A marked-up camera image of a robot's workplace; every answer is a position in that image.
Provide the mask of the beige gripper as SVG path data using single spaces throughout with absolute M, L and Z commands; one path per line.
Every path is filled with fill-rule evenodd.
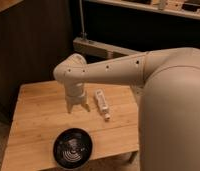
M 67 103 L 68 113 L 72 112 L 72 104 L 81 104 L 81 106 L 90 112 L 90 106 L 86 101 L 86 92 L 83 83 L 65 85 L 65 98 Z

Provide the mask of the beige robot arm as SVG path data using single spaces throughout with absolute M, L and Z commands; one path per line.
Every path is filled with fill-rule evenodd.
M 86 101 L 86 83 L 136 85 L 140 171 L 200 171 L 200 49 L 135 53 L 89 64 L 77 53 L 58 64 L 67 108 Z

